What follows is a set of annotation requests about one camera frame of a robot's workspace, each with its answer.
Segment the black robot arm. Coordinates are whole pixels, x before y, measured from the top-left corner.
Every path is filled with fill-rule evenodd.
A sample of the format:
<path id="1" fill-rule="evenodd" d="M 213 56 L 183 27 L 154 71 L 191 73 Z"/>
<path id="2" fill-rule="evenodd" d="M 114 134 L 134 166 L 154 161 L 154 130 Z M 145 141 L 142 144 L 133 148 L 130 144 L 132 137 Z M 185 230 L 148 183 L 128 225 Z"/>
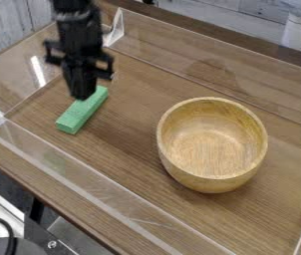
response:
<path id="1" fill-rule="evenodd" d="M 105 51 L 102 12 L 93 0 L 51 0 L 58 40 L 46 40 L 46 62 L 59 66 L 72 96 L 85 101 L 98 79 L 114 75 L 114 57 Z"/>

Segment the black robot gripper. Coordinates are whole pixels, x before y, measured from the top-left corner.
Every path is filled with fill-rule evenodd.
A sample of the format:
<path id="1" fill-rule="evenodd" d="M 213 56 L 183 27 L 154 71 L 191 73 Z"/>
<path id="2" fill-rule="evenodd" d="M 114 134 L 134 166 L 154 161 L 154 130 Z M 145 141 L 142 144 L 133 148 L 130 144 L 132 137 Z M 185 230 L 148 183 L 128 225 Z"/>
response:
<path id="1" fill-rule="evenodd" d="M 63 69 L 72 96 L 85 101 L 97 91 L 98 78 L 114 75 L 114 57 L 104 50 L 98 6 L 55 6 L 59 40 L 46 40 L 46 61 Z"/>

